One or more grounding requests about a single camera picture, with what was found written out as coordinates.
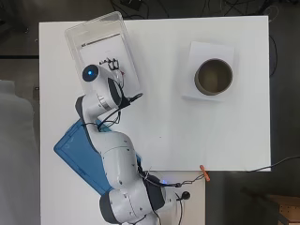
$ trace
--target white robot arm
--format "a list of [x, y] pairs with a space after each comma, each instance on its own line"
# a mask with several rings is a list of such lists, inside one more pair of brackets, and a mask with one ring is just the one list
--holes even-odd
[[148, 176], [153, 182], [142, 179], [133, 144], [126, 134], [99, 132], [94, 126], [100, 115], [120, 109], [125, 99], [121, 86], [113, 73], [101, 66], [86, 67], [82, 77], [93, 91], [77, 99], [76, 110], [85, 124], [90, 144], [101, 154], [104, 171], [113, 187], [100, 198], [103, 218], [111, 224], [157, 224], [154, 212], [176, 204], [175, 194], [155, 185], [159, 183], [155, 176]]

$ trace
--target gray floor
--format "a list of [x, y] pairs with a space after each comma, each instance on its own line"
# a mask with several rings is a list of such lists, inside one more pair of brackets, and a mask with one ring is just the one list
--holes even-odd
[[[147, 2], [151, 19], [166, 17], [156, 0]], [[199, 17], [204, 1], [163, 0], [163, 3], [172, 18], [186, 18]], [[255, 11], [261, 3], [257, 0], [249, 4], [248, 12]], [[270, 34], [278, 51], [277, 71], [270, 79], [272, 162], [300, 155], [300, 5], [276, 5], [279, 14], [270, 22]], [[19, 0], [18, 8], [30, 32], [13, 32], [2, 37], [0, 54], [38, 54], [38, 22], [84, 21], [113, 11], [108, 0]], [[211, 0], [210, 8], [212, 12], [218, 12], [219, 1]], [[233, 10], [230, 15], [238, 13]], [[204, 16], [209, 16], [207, 8]], [[270, 45], [270, 61], [272, 69], [275, 61], [273, 45]], [[0, 69], [0, 79], [15, 81], [17, 94], [33, 103], [38, 135], [38, 95], [33, 91], [38, 84], [38, 60], [0, 60]], [[299, 161], [291, 161], [278, 166], [274, 172], [211, 172], [211, 182], [206, 189], [206, 224], [277, 224], [241, 190], [249, 188], [260, 193], [300, 197], [299, 171]]]

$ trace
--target white cloth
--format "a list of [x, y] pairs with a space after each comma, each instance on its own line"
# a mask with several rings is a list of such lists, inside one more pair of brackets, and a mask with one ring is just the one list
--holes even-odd
[[0, 81], [0, 224], [38, 225], [39, 156], [31, 104]]

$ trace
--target orange tag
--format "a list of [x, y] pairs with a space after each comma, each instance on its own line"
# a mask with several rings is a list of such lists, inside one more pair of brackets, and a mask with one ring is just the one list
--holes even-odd
[[202, 172], [203, 172], [203, 175], [204, 175], [204, 177], [205, 177], [205, 180], [206, 180], [207, 182], [209, 182], [209, 181], [210, 181], [210, 178], [209, 178], [209, 175], [207, 174], [207, 172], [205, 171], [204, 166], [201, 165], [201, 166], [200, 166], [200, 169], [201, 169]]

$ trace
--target clear plastic container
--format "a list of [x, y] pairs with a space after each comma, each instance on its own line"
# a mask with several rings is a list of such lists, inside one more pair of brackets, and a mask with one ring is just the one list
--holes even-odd
[[69, 28], [66, 38], [85, 94], [91, 91], [91, 86], [83, 80], [83, 69], [91, 64], [99, 65], [107, 58], [119, 62], [124, 73], [125, 96], [132, 97], [141, 92], [128, 32], [119, 12]]

